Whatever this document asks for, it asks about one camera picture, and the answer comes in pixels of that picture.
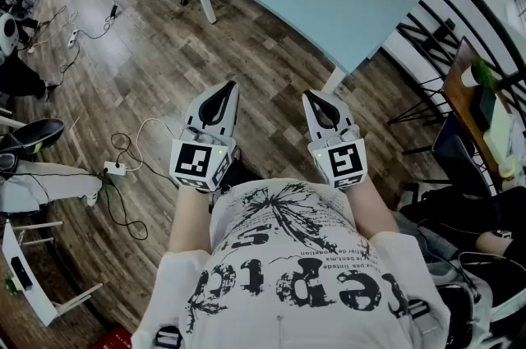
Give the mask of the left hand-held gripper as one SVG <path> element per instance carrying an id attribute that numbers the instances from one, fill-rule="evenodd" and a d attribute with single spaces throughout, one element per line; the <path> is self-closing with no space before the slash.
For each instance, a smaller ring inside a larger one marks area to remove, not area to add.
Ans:
<path id="1" fill-rule="evenodd" d="M 211 86 L 194 98 L 186 124 L 171 149 L 169 175 L 180 186 L 213 192 L 233 162 L 230 137 L 237 120 L 239 87 L 233 80 Z M 218 134 L 198 128 L 215 128 Z"/>

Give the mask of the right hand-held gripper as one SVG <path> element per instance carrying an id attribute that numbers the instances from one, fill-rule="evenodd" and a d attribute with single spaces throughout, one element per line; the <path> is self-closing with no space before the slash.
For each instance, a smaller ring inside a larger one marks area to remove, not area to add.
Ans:
<path id="1" fill-rule="evenodd" d="M 364 182 L 365 143 L 348 105 L 336 95 L 319 90 L 306 90 L 302 103 L 313 140 L 307 148 L 325 182 L 339 190 Z M 325 131 L 343 132 L 322 139 Z"/>

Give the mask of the person's left forearm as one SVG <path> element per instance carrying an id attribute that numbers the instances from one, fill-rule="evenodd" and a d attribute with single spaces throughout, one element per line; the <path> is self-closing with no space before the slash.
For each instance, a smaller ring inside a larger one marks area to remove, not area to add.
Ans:
<path id="1" fill-rule="evenodd" d="M 210 220 L 209 196 L 189 186 L 180 186 L 168 251 L 202 250 L 210 254 Z"/>

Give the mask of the person's right forearm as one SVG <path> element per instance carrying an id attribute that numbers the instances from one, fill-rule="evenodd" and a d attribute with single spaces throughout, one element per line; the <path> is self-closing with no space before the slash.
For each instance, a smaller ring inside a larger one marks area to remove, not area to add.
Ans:
<path id="1" fill-rule="evenodd" d="M 370 240 L 381 232 L 399 233 L 398 225 L 371 178 L 350 186 L 345 195 L 358 232 Z"/>

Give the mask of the brown wooden desk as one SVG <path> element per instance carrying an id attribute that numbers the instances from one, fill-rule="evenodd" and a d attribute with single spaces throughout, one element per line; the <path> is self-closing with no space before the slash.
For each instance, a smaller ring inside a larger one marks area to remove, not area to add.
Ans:
<path id="1" fill-rule="evenodd" d="M 457 117 L 464 134 L 478 151 L 496 193 L 500 193 L 502 192 L 502 178 L 498 163 L 483 139 L 483 131 L 478 127 L 470 112 L 475 89 L 466 87 L 461 80 L 462 74 L 468 69 L 472 60 L 478 57 L 475 48 L 466 37 L 463 37 L 442 85 L 441 93 Z"/>

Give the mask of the green plant in white pot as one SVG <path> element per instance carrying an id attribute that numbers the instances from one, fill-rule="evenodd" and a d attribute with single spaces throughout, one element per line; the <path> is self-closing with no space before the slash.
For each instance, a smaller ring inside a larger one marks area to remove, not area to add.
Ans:
<path id="1" fill-rule="evenodd" d="M 462 73 L 461 82 L 467 88 L 483 86 L 494 89 L 495 78 L 489 66 L 480 58 L 473 59 L 469 67 Z"/>

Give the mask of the person in printed white shirt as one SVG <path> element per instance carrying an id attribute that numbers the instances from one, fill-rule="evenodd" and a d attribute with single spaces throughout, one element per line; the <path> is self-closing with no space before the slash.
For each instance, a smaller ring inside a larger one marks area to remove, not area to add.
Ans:
<path id="1" fill-rule="evenodd" d="M 209 211 L 211 253 L 166 251 L 132 349 L 445 349 L 417 240 L 366 239 L 345 191 L 249 181 Z"/>

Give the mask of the white black helmet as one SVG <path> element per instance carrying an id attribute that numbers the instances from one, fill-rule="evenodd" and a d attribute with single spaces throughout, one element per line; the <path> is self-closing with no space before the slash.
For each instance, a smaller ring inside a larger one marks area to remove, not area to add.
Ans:
<path id="1" fill-rule="evenodd" d="M 15 19 L 8 13 L 0 16 L 0 60 L 5 60 L 17 49 L 19 33 Z"/>

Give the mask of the small white table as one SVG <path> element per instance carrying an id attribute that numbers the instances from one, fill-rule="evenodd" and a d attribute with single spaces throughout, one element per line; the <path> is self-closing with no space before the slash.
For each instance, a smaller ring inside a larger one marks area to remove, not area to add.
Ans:
<path id="1" fill-rule="evenodd" d="M 26 246 L 52 242 L 54 238 L 25 241 L 24 236 L 30 230 L 61 227 L 62 225 L 63 221 L 55 221 L 13 227 L 12 223 L 7 221 L 2 239 L 2 253 L 12 273 L 11 280 L 14 283 L 15 290 L 24 295 L 30 307 L 45 327 L 48 327 L 55 319 L 88 301 L 93 296 L 93 293 L 104 285 L 102 282 L 99 282 L 87 291 L 62 304 L 53 302 L 48 297 L 31 269 L 23 249 Z"/>

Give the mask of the dark chair with metal frame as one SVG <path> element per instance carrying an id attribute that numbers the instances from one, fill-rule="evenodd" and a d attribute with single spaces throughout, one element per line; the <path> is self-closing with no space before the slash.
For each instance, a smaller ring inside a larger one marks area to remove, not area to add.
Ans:
<path id="1" fill-rule="evenodd" d="M 473 160 L 474 145 L 453 113 L 446 117 L 431 153 L 457 191 L 480 198 L 491 196 L 490 187 Z"/>

